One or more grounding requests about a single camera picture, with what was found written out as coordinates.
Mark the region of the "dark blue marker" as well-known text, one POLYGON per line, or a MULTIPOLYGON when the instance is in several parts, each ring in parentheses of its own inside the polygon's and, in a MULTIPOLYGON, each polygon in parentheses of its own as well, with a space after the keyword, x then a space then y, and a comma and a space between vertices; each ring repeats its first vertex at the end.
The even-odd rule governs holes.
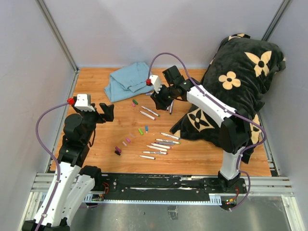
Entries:
POLYGON ((173 110, 173 105, 174 105, 174 101, 172 101, 170 107, 169 107, 169 114, 172 114, 172 110, 173 110))

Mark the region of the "grey marker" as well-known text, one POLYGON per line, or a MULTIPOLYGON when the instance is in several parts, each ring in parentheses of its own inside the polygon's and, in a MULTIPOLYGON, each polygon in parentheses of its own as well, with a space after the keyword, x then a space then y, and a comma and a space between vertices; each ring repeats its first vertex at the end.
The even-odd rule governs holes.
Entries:
POLYGON ((160 145, 175 145, 175 143, 172 142, 155 142, 155 143, 160 145))

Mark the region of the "pink cap marker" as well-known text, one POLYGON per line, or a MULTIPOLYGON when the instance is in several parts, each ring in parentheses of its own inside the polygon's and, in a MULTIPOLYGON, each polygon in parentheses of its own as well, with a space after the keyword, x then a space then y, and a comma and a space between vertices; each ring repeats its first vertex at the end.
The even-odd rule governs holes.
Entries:
POLYGON ((161 145, 161 144, 157 144, 157 143, 151 143, 151 145, 156 146, 156 147, 160 147, 160 148, 164 148, 164 149, 171 149, 171 147, 167 146, 167 145, 161 145))

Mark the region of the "peach cap marker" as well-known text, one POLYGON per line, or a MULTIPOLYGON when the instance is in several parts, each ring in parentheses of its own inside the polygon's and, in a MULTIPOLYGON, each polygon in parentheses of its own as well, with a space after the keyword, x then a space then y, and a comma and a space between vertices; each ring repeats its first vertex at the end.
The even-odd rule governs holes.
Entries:
POLYGON ((151 149, 159 150, 161 152, 167 152, 167 149, 165 149, 165 148, 160 148, 160 147, 151 146, 151 145, 146 145, 146 146, 151 148, 151 149))

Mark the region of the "black marker without cap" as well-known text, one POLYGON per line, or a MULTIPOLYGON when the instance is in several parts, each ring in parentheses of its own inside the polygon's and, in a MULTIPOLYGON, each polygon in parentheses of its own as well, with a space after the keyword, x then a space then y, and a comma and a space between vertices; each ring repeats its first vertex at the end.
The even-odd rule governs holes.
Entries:
POLYGON ((153 157, 153 156, 139 155, 139 157, 141 157, 141 158, 146 158, 146 159, 151 159, 151 160, 155 160, 155 157, 153 157))

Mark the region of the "dark green cap marker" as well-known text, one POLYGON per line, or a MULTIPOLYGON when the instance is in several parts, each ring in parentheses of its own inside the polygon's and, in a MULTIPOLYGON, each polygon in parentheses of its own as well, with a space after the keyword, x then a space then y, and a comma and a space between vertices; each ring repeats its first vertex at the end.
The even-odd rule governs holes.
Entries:
POLYGON ((152 113, 152 114, 155 115, 155 116, 160 117, 160 115, 159 115, 158 113, 152 111, 151 109, 149 109, 149 108, 147 108, 147 107, 145 107, 145 106, 141 106, 141 108, 147 110, 148 112, 152 113))

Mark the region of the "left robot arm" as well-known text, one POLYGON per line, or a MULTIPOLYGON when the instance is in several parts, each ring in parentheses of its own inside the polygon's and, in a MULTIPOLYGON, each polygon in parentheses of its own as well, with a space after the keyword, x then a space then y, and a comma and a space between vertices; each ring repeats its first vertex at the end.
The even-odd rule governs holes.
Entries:
POLYGON ((58 157, 53 156, 56 172, 41 207, 32 220, 23 223, 24 231, 68 231, 84 198, 103 185, 102 171, 85 166, 93 145, 96 125, 114 120, 114 105, 100 103, 97 112, 93 103, 73 103, 74 114, 64 121, 64 135, 58 157))

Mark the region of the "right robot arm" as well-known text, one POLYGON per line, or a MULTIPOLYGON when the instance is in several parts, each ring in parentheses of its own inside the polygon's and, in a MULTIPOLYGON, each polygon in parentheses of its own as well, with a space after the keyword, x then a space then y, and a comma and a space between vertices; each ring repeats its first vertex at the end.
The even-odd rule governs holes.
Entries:
POLYGON ((227 106, 210 94, 195 79, 185 79, 176 66, 165 70, 164 85, 157 75, 148 75, 146 85, 153 86, 151 98, 158 110, 165 110, 178 97, 199 107, 219 127, 219 144, 223 149, 223 162, 218 172, 218 187, 223 192, 234 189, 240 178, 239 163, 251 138, 250 120, 245 110, 227 106))

